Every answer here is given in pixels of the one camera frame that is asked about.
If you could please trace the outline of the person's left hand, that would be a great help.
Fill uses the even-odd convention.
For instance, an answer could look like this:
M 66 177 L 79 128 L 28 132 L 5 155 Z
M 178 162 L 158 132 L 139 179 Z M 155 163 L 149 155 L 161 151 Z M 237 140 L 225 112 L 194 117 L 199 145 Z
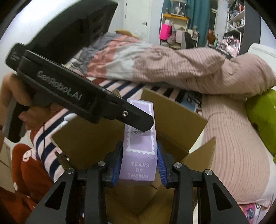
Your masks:
M 25 84 L 14 73 L 6 74 L 1 84 L 1 126 L 4 125 L 11 99 L 27 106 L 29 109 L 19 115 L 19 119 L 25 123 L 25 129 L 30 131 L 30 138 L 34 136 L 50 118 L 59 113 L 62 106 L 52 103 L 46 108 L 32 105 L 32 99 L 27 92 Z

